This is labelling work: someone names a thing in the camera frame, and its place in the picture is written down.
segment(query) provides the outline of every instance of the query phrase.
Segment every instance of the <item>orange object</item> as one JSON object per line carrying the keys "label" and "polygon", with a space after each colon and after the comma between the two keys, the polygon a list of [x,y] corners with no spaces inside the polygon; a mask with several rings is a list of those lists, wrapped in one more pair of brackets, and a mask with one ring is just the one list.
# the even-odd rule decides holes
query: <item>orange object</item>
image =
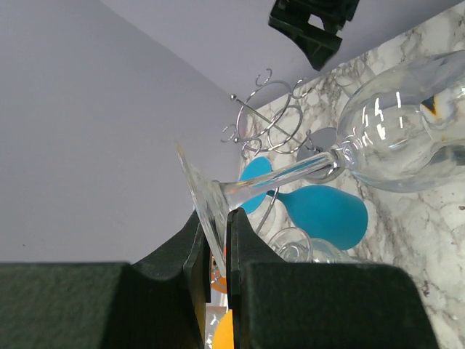
{"label": "orange object", "polygon": [[213,349],[234,349],[233,311],[222,317],[213,336]]}
{"label": "orange object", "polygon": [[221,293],[227,293],[226,278],[223,278],[219,273],[218,267],[211,258],[211,288]]}

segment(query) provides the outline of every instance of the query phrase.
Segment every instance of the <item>metal hook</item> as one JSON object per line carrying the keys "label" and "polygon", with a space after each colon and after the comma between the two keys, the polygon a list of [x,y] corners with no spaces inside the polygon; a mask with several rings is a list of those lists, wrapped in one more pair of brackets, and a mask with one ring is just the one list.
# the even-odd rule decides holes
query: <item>metal hook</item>
{"label": "metal hook", "polygon": [[300,79],[300,80],[298,80],[298,81],[296,82],[296,84],[294,85],[294,87],[292,88],[292,93],[291,93],[291,95],[292,95],[292,98],[294,98],[295,100],[300,100],[300,99],[302,99],[302,98],[305,98],[305,97],[313,90],[313,87],[310,87],[310,88],[308,89],[308,91],[304,92],[304,93],[303,93],[302,95],[300,95],[300,96],[296,96],[296,95],[294,94],[295,91],[296,91],[297,86],[299,86],[299,85],[300,85],[303,81],[305,81],[305,80],[308,80],[308,79]]}
{"label": "metal hook", "polygon": [[[251,148],[249,145],[253,141],[257,141],[259,143],[259,146],[256,149]],[[254,157],[257,156],[257,154],[260,153],[260,151],[262,150],[262,146],[263,146],[263,142],[259,138],[252,138],[250,140],[246,140],[244,144],[242,145],[242,152],[241,152],[242,159],[247,160],[246,150],[253,151]]]}
{"label": "metal hook", "polygon": [[270,79],[271,79],[271,75],[273,75],[273,70],[270,69],[270,68],[267,68],[267,72],[268,72],[268,77],[267,79],[263,82],[263,84],[259,84],[259,79],[260,79],[260,76],[262,76],[261,74],[259,74],[256,79],[255,79],[255,85],[257,87],[262,87],[263,85],[265,85]]}
{"label": "metal hook", "polygon": [[234,138],[234,136],[237,135],[237,129],[235,128],[235,124],[227,125],[227,126],[223,129],[222,133],[224,134],[224,133],[225,133],[229,128],[231,128],[231,127],[234,127],[234,132],[233,132],[233,134],[232,134],[227,140],[221,140],[221,143],[228,143],[231,139]]}

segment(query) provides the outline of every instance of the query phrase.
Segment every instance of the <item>black bracket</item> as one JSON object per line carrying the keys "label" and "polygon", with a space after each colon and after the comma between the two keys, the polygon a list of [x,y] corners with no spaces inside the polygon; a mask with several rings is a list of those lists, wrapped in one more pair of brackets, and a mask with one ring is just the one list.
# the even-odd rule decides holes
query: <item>black bracket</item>
{"label": "black bracket", "polygon": [[[333,57],[342,39],[336,33],[352,20],[359,0],[277,0],[268,25],[290,38],[317,71]],[[308,23],[314,15],[324,30]]]}

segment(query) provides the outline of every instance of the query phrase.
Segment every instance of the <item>blue balloon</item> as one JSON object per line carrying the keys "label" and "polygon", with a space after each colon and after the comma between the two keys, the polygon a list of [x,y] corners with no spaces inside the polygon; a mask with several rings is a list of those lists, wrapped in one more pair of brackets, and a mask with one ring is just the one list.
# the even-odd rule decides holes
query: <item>blue balloon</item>
{"label": "blue balloon", "polygon": [[[253,178],[259,177],[261,175],[265,175],[271,172],[271,163],[270,160],[264,157],[254,159],[250,164],[242,172],[239,180],[251,180]],[[240,207],[246,211],[246,214],[252,213],[255,211],[260,204],[263,202],[265,196],[267,194],[263,193],[254,198],[251,198]]]}
{"label": "blue balloon", "polygon": [[339,249],[357,245],[368,227],[368,211],[363,201],[326,185],[279,193],[278,200],[286,206],[296,227],[310,238],[322,238]]}

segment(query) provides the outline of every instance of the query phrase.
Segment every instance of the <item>glass base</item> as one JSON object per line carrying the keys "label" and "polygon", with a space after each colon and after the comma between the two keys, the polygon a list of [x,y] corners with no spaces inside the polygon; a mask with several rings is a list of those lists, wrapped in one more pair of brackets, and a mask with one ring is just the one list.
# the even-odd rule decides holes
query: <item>glass base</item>
{"label": "glass base", "polygon": [[223,277],[226,277],[224,252],[226,250],[226,220],[230,208],[227,205],[225,195],[219,182],[205,178],[198,169],[187,162],[179,143],[176,143],[176,149],[211,253],[215,258],[219,272]]}

